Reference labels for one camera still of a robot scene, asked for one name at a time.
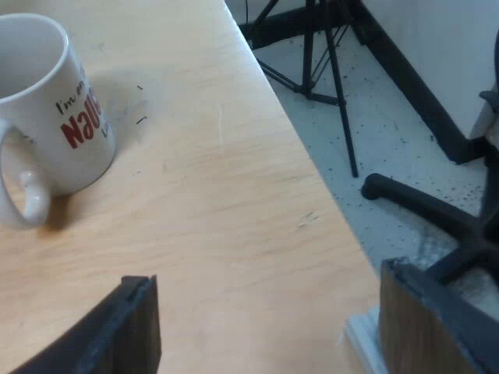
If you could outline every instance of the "white floor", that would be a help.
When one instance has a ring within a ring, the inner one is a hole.
[[[244,0],[227,3],[236,22],[244,22]],[[249,0],[250,20],[265,3]],[[303,0],[282,1],[276,12],[296,6],[303,6]],[[316,34],[316,60],[325,48],[324,34]],[[255,51],[255,55],[301,83],[303,37],[280,41]],[[374,268],[379,272],[383,259],[399,256],[408,256],[416,265],[426,268],[454,249],[455,240],[387,200],[363,199],[359,192],[363,180],[368,174],[379,172],[477,214],[486,174],[483,160],[459,166],[450,162],[421,117],[351,30],[338,47],[338,61],[359,178],[350,173],[338,108],[308,101],[269,80]],[[315,92],[335,95],[331,69],[326,69]],[[499,290],[492,286],[488,274],[481,270],[470,273],[452,287],[499,319]]]

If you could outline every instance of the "white wall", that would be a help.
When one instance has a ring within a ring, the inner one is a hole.
[[[498,0],[363,0],[463,135],[494,122],[478,97],[494,86]]]

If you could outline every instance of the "desk surface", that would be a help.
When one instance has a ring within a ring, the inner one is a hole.
[[[377,303],[378,280],[224,2],[8,0],[6,12],[66,27],[119,152],[54,201],[45,227],[0,229],[2,371],[124,274],[157,274],[160,372],[359,370],[342,328]]]

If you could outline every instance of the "black chair base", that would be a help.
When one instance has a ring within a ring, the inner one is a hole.
[[[371,174],[362,187],[369,200],[389,199],[456,238],[459,247],[427,269],[434,280],[446,284],[472,267],[487,270],[499,284],[499,159],[488,164],[487,187],[480,215],[471,214],[379,174]]]

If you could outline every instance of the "black edge trim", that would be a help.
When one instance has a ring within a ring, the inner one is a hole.
[[[463,164],[497,152],[482,136],[466,139],[407,58],[360,0],[351,0],[354,31],[426,123],[447,157]]]

